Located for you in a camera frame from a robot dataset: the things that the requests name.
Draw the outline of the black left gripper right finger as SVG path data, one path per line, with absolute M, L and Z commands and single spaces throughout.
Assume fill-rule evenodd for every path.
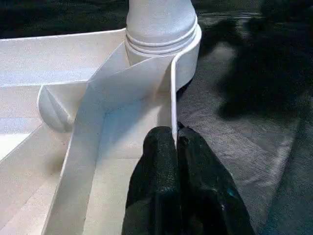
M 187 235 L 253 235 L 231 174 L 192 128 L 178 131 L 183 226 Z

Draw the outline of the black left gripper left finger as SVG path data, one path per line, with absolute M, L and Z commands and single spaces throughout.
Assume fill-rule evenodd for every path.
M 177 152 L 168 126 L 151 129 L 129 181 L 124 235 L 182 233 Z

